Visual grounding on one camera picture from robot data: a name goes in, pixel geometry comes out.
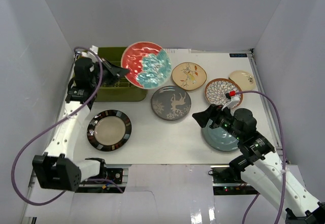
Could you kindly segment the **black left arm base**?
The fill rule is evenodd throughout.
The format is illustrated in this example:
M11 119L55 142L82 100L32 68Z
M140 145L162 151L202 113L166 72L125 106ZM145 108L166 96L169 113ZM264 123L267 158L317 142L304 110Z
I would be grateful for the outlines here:
M123 168L105 168L102 175L90 177L80 183L78 193L88 194L122 194Z

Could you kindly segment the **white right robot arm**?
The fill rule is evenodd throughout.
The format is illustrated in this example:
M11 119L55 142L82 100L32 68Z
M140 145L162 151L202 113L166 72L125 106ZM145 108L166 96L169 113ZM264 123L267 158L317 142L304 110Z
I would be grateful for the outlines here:
M285 167L284 157L257 131L250 110L241 108L231 113L229 108L212 104L192 116L200 127L222 128L238 140L241 155L229 163L232 181L251 185L279 209L286 223L324 223L324 203Z

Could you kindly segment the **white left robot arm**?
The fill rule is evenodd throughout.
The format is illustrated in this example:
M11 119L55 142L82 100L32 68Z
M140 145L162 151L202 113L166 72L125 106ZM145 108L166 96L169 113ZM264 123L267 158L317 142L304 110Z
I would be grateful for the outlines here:
M41 188L76 191L81 182L92 178L101 183L107 178L105 161L101 158L87 158L73 162L74 148L96 98L97 86L106 83L114 85L128 69L118 67L106 60L93 62L91 58L80 57L75 61L74 74L68 83L64 102L65 120L56 127L53 141L42 155L34 156L33 170Z

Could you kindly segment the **dark rimmed cream plate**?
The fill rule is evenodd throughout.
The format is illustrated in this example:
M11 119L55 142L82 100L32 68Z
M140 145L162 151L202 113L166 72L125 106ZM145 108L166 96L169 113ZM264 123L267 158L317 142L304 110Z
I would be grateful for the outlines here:
M119 110L105 110L95 115L87 127L87 139L92 147L100 151L121 148L130 138L132 123Z

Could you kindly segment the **red and teal floral plate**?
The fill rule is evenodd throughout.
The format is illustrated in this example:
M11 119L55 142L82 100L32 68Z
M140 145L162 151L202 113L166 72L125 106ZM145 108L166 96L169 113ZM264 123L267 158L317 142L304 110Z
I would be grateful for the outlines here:
M164 85L172 73L168 53L152 42L136 42L128 46L122 54L120 65L129 70L126 79L141 89L155 89Z

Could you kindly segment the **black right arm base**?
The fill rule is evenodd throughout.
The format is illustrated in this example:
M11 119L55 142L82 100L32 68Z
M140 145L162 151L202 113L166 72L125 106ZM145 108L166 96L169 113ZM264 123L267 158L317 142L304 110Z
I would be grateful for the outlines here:
M256 195L257 191L244 182L228 165L211 166L208 175L212 177L215 196Z

